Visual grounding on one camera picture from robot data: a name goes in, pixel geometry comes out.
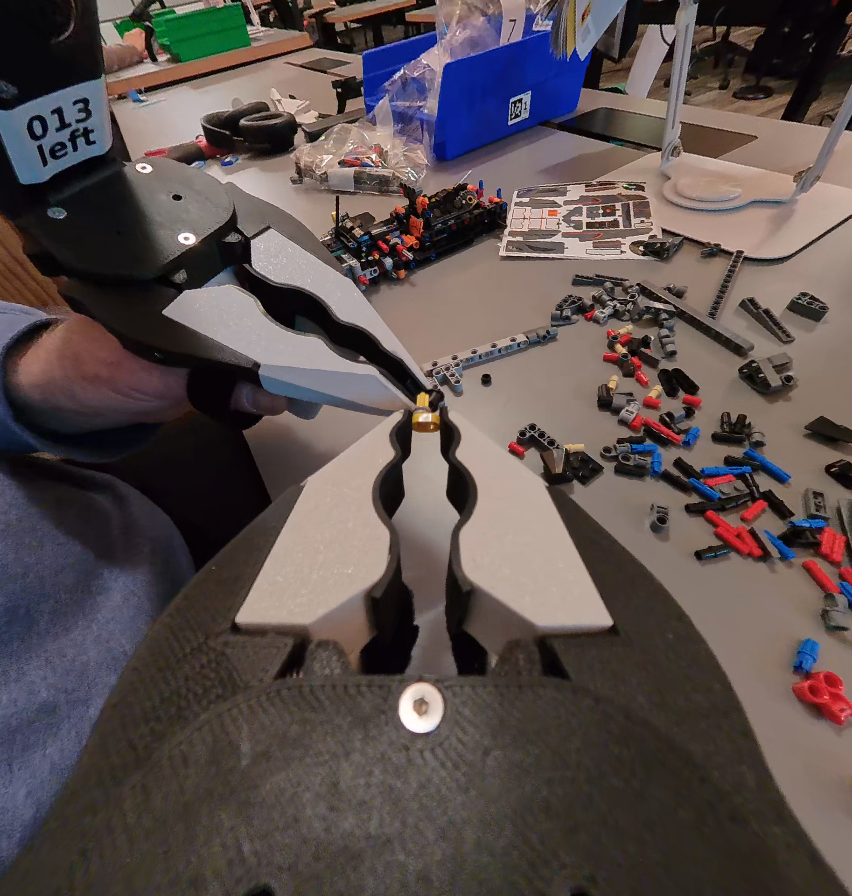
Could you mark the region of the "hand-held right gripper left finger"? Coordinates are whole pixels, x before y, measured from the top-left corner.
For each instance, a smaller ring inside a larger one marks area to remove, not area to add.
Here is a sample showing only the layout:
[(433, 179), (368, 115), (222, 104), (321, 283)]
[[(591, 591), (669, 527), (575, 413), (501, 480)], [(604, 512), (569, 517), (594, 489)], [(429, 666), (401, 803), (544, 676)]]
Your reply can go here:
[(407, 586), (394, 518), (406, 459), (404, 412), (310, 476), (236, 625), (336, 642), (363, 671), (405, 671)]

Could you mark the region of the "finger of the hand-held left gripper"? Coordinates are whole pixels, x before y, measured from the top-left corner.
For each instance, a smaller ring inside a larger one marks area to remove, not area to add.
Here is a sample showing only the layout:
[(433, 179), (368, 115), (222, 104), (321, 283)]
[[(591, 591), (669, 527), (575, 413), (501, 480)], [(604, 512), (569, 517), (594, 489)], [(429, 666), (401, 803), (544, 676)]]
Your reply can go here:
[(285, 328), (238, 286), (183, 292), (165, 317), (258, 363), (262, 386), (288, 399), (371, 415), (413, 409), (415, 400), (368, 362), (346, 359), (319, 335)]
[(431, 387), (359, 287), (277, 230), (251, 241), (248, 289), (270, 314), (299, 317), (350, 359), (364, 360), (408, 399)]

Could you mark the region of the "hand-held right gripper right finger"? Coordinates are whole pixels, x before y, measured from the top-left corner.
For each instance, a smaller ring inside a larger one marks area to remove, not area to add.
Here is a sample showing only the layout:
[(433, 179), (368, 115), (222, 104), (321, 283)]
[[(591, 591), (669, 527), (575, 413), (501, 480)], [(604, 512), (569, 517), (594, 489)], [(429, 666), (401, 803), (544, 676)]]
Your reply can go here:
[(446, 409), (443, 458), (458, 515), (445, 601), (454, 665), (487, 668), (517, 640), (609, 632), (613, 619), (554, 490)]

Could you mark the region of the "lego car chassis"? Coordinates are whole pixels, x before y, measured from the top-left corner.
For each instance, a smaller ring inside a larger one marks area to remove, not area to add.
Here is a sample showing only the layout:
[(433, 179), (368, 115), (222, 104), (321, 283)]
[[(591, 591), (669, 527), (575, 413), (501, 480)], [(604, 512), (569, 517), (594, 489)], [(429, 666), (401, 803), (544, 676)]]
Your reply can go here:
[(459, 182), (432, 195), (405, 187), (405, 201), (384, 218), (349, 214), (335, 207), (321, 245), (359, 289), (403, 280), (414, 270), (472, 245), (507, 225), (509, 204), (501, 192)]

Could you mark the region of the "pile of mixed lego pieces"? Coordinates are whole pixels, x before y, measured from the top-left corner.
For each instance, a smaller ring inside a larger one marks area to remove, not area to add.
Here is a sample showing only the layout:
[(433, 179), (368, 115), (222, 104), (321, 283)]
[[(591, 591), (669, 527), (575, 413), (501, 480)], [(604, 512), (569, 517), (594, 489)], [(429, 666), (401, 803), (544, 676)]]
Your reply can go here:
[[(576, 530), (613, 616), (628, 672), (626, 701), (698, 735), (738, 782), (756, 749), (733, 684), (775, 701), (771, 723), (796, 758), (818, 735), (852, 737), (852, 431), (846, 410), (852, 333), (797, 375), (790, 331), (755, 297), (768, 341), (752, 341), (694, 308), (680, 287), (634, 282), (635, 322), (588, 296), (566, 296), (551, 329), (502, 377), (497, 434), (534, 461)], [(589, 321), (576, 323), (584, 316)]]

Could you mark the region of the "person's left forearm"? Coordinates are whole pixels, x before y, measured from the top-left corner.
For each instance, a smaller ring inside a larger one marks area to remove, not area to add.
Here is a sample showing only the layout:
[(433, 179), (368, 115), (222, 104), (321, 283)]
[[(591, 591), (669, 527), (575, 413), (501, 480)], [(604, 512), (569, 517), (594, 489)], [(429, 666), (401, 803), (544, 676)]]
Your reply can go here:
[(83, 463), (112, 462), (149, 443), (161, 424), (66, 434), (34, 427), (11, 401), (7, 364), (17, 349), (44, 335), (56, 318), (34, 308), (0, 301), (0, 454), (49, 454)]

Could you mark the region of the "cluster of light grey lego beams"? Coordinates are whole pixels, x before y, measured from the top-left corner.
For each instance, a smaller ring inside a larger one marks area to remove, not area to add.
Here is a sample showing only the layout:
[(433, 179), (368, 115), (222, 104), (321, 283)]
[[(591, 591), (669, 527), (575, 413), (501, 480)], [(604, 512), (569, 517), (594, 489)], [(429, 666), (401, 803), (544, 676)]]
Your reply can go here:
[(424, 363), (420, 370), (432, 384), (432, 388), (448, 389), (456, 395), (463, 393), (463, 375), (466, 370), (487, 364), (500, 357), (519, 353), (538, 345), (555, 341), (559, 330), (554, 327), (538, 328), (504, 337), (472, 349), (463, 350)]

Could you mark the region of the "lego sticker sheet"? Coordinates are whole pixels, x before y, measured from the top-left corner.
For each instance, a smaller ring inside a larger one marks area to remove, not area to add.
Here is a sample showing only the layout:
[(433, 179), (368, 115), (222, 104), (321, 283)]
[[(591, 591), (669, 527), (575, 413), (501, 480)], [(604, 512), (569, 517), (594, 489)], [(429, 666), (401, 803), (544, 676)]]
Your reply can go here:
[(644, 183), (534, 185), (516, 190), (509, 202), (499, 256), (618, 260), (640, 255), (644, 242), (662, 233)]

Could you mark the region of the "person's left hand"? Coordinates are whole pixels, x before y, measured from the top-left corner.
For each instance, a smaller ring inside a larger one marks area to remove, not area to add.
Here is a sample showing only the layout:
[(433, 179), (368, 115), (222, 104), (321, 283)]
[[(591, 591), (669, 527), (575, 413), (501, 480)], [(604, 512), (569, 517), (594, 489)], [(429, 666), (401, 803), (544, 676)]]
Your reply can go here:
[(125, 350), (83, 315), (56, 318), (7, 352), (4, 382), (26, 425), (84, 434), (186, 416), (189, 371), (153, 364)]

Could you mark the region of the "red and black hand tool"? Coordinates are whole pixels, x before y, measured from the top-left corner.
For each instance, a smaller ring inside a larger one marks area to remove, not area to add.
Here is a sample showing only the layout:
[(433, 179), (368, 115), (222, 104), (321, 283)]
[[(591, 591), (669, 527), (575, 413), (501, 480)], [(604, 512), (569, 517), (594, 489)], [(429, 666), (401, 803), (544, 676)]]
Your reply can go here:
[(152, 159), (167, 159), (176, 161), (185, 165), (193, 165), (196, 163), (206, 163), (212, 159), (221, 158), (228, 154), (222, 148), (210, 143), (204, 136), (200, 135), (196, 140), (174, 144), (169, 147), (146, 151), (141, 161), (151, 161)]

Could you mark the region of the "black rubber tyres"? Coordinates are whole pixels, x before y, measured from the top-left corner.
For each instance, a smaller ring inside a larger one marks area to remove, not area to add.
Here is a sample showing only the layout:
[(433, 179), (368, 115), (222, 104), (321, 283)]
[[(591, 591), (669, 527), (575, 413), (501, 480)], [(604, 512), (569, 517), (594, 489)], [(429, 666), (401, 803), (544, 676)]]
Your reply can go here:
[(291, 151), (299, 129), (296, 118), (255, 101), (208, 113), (200, 119), (203, 137), (219, 154)]

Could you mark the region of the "green plastic bin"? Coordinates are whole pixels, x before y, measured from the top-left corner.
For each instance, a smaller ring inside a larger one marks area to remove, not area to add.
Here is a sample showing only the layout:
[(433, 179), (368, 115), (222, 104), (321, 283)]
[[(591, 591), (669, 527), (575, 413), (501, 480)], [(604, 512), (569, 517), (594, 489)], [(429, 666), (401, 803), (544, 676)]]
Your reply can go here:
[(192, 62), (252, 45), (243, 6), (231, 2), (183, 12), (164, 1), (138, 2), (114, 28), (120, 37), (140, 29), (153, 63)]

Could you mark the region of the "clear plastic bags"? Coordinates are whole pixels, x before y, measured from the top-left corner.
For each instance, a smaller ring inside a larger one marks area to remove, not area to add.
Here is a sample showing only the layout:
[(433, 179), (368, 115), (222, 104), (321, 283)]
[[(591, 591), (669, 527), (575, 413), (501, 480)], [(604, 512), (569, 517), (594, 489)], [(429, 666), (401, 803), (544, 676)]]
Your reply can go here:
[[(437, 2), (435, 33), (364, 54), (368, 107), (450, 161), (577, 106), (586, 62), (554, 2)], [(558, 41), (564, 43), (558, 48)]]

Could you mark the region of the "blue plastic bin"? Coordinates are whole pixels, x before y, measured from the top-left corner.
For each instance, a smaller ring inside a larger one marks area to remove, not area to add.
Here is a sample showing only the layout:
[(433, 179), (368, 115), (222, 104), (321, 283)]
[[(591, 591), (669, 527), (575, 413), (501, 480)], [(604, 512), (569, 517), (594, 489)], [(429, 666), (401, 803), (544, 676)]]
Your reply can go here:
[(458, 58), (436, 32), (363, 53), (363, 97), (381, 124), (451, 161), (573, 113), (591, 56), (554, 57), (549, 31)]

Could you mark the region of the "person's blue sweater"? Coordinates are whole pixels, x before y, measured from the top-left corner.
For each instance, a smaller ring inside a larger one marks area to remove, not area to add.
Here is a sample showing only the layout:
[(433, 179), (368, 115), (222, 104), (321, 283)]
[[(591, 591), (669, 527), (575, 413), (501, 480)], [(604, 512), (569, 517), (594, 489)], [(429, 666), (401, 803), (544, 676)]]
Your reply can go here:
[(44, 457), (0, 456), (0, 875), (193, 572), (173, 522), (135, 488)]

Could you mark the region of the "folded paper booklet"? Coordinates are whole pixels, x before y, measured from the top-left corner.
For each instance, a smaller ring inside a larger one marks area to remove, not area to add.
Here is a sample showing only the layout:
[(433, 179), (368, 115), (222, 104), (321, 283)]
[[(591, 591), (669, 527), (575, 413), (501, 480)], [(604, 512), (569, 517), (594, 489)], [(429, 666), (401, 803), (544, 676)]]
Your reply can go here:
[(585, 59), (618, 19), (626, 1), (544, 1), (540, 11), (552, 23), (551, 48), (557, 59)]

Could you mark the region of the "black metal bracket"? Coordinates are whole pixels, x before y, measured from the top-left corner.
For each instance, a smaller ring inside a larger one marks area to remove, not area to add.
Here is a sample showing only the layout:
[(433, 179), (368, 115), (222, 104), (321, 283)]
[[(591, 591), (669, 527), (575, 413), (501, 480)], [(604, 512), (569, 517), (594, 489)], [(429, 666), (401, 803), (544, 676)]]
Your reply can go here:
[(300, 131), (308, 142), (319, 140), (331, 128), (339, 125), (356, 123), (368, 115), (365, 106), (349, 108), (351, 101), (363, 99), (363, 78), (345, 76), (331, 81), (335, 93), (337, 109), (334, 115), (318, 117), (310, 123), (302, 123), (298, 119)]

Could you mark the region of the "wooden post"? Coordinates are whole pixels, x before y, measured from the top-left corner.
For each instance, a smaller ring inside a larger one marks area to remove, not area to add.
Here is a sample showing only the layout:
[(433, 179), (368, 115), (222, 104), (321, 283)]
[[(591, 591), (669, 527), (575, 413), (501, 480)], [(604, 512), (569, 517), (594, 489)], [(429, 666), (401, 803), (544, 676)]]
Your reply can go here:
[(67, 310), (55, 283), (29, 262), (17, 230), (1, 214), (0, 300), (49, 313)]

